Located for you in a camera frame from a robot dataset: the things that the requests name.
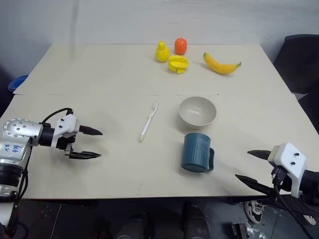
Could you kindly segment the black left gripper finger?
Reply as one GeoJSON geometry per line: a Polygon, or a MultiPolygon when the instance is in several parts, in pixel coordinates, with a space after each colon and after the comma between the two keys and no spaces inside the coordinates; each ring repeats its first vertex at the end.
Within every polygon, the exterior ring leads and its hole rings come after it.
{"type": "Polygon", "coordinates": [[[94,152],[89,152],[89,151],[82,151],[82,152],[74,152],[72,151],[69,154],[69,158],[71,159],[81,159],[81,160],[86,160],[86,159],[93,159],[100,157],[100,154],[94,153],[94,152]]]}
{"type": "Polygon", "coordinates": [[[94,129],[89,126],[80,125],[79,126],[79,132],[86,134],[86,135],[103,135],[102,132],[100,132],[97,129],[94,129]]]}

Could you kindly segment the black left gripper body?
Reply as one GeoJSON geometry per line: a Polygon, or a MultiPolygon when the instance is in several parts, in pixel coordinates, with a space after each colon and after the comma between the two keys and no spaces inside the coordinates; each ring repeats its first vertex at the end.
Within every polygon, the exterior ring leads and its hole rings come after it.
{"type": "Polygon", "coordinates": [[[76,136],[71,136],[69,138],[61,137],[57,141],[56,148],[63,150],[64,154],[68,157],[75,157],[75,152],[73,151],[73,143],[75,142],[76,136]]]}

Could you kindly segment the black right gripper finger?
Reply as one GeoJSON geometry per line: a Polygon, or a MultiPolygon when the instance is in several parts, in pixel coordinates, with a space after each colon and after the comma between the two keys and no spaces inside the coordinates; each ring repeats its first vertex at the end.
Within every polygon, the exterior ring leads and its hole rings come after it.
{"type": "Polygon", "coordinates": [[[255,156],[257,158],[263,159],[263,160],[268,160],[271,151],[269,150],[250,150],[247,152],[248,154],[255,156]]]}
{"type": "Polygon", "coordinates": [[[258,191],[262,194],[265,194],[267,196],[276,196],[276,191],[274,188],[268,187],[266,185],[258,183],[257,180],[243,176],[243,175],[235,175],[241,182],[243,182],[245,185],[247,185],[249,188],[258,191]]]}

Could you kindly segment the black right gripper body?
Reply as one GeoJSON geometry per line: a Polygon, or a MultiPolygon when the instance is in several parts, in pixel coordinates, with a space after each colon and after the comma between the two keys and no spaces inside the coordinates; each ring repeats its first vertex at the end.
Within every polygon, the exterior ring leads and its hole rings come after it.
{"type": "Polygon", "coordinates": [[[274,163],[271,163],[271,165],[273,167],[271,172],[273,188],[270,189],[270,196],[277,195],[275,187],[277,187],[279,191],[284,190],[286,192],[291,192],[292,180],[288,176],[287,169],[274,163]]]}

